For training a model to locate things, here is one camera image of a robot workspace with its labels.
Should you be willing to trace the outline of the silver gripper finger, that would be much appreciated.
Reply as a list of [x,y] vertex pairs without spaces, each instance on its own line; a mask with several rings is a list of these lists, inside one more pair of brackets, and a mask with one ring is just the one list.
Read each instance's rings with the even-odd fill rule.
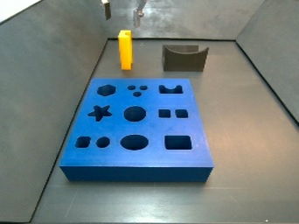
[[109,0],[100,0],[101,5],[104,7],[104,14],[105,14],[105,20],[111,19],[111,4],[109,4]]
[[136,0],[137,7],[133,9],[133,26],[137,28],[140,26],[140,20],[144,16],[144,7],[147,4],[147,0]]

